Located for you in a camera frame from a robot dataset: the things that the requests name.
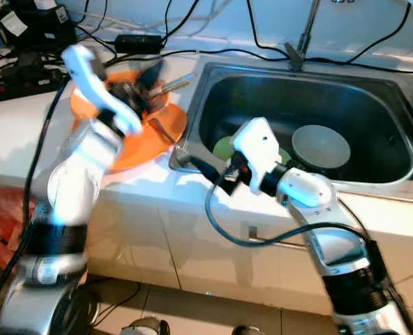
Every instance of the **red plastic bag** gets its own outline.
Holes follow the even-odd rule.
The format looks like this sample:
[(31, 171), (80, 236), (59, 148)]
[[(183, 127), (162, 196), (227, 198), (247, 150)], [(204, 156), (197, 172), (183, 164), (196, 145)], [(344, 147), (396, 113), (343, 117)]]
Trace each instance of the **red plastic bag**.
[[(19, 245), (22, 233), (22, 199), (21, 188), (0, 187), (0, 267), (4, 268)], [(34, 203), (29, 203), (30, 215)]]

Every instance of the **orange tray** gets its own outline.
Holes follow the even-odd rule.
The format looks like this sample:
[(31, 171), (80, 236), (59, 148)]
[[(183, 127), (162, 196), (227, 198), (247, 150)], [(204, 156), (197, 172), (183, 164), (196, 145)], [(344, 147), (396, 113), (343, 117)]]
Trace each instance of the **orange tray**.
[[(109, 75), (106, 85), (109, 82), (124, 80), (133, 82), (139, 73), (139, 71), (127, 71)], [(186, 113), (178, 105), (169, 103), (168, 100), (168, 94), (163, 94), (156, 96), (151, 101), (152, 111), (142, 121), (143, 132), (138, 136), (130, 135), (125, 138), (123, 151), (111, 167), (112, 172), (131, 169), (151, 161), (172, 146), (172, 142), (152, 123), (151, 119), (154, 117), (159, 120), (172, 139), (180, 140), (187, 123)], [(70, 108), (75, 115), (73, 130), (77, 128), (81, 119), (93, 118), (98, 115), (96, 107), (81, 94), (75, 93), (75, 89), (70, 96)]]

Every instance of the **cabinet handle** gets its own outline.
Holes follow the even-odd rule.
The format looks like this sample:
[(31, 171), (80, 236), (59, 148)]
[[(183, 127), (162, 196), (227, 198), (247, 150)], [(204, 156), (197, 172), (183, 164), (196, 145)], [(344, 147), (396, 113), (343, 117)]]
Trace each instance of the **cabinet handle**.
[[(250, 242), (263, 242), (266, 241), (266, 239), (262, 239), (257, 236), (257, 227), (254, 225), (251, 225), (248, 227), (248, 241)], [(282, 246), (284, 248), (291, 248), (291, 249), (297, 249), (297, 250), (307, 250), (306, 246), (303, 244), (298, 244), (298, 243), (291, 243), (291, 242), (276, 242), (273, 243), (274, 246)]]

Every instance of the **white cabinet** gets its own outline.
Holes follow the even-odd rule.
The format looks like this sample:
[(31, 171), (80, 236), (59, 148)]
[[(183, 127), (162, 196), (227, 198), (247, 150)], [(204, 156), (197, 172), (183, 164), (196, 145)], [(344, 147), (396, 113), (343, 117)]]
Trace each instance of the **white cabinet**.
[[(243, 248), (220, 236), (203, 207), (160, 209), (183, 290), (261, 304), (280, 294), (280, 251)], [(246, 223), (217, 215), (230, 234), (246, 238)]]
[(92, 274), (179, 288), (158, 210), (133, 195), (100, 194), (87, 248)]
[[(391, 203), (390, 210), (400, 209)], [(244, 248), (220, 236), (208, 222), (203, 207), (159, 209), (183, 290), (217, 295), (312, 313), (331, 313), (321, 278), (307, 251), (270, 246)], [(230, 234), (248, 238), (248, 226), (268, 238), (296, 227), (291, 218), (260, 216), (246, 220), (230, 211), (215, 213)], [(413, 274), (413, 238), (375, 233), (394, 281)], [(297, 237), (294, 242), (301, 243)], [(413, 315), (413, 277), (397, 288)]]
[[(413, 237), (379, 232), (378, 220), (383, 214), (367, 215), (360, 203), (352, 206), (347, 202), (358, 210), (357, 215), (368, 227), (375, 227), (373, 238), (378, 240), (393, 280), (399, 281), (397, 289), (413, 315)], [(412, 205), (392, 201), (388, 204), (375, 206), (388, 212), (385, 225), (407, 224), (403, 218), (413, 217), (411, 212), (407, 214)], [(257, 227), (259, 238), (297, 226), (287, 214), (277, 217), (223, 208), (213, 211), (218, 223), (241, 239), (248, 239), (249, 226)], [(150, 200), (133, 195), (103, 192), (90, 224), (92, 273), (270, 306), (331, 313), (329, 298), (307, 251), (237, 246), (214, 230), (202, 205), (168, 200), (165, 206), (157, 207)], [(302, 238), (295, 237), (293, 242), (302, 243)]]

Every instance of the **kitchen sink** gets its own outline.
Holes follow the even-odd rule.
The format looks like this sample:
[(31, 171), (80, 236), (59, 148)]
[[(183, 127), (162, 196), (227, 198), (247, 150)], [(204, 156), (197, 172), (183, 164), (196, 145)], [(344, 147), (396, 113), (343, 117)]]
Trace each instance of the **kitchen sink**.
[[(294, 158), (297, 128), (318, 124), (340, 133), (351, 148), (349, 161), (316, 171), (338, 183), (378, 188), (413, 179), (413, 110), (395, 82), (208, 63), (181, 144), (222, 170), (214, 145), (253, 117), (267, 118), (280, 147)], [(194, 170), (174, 155), (170, 165)]]

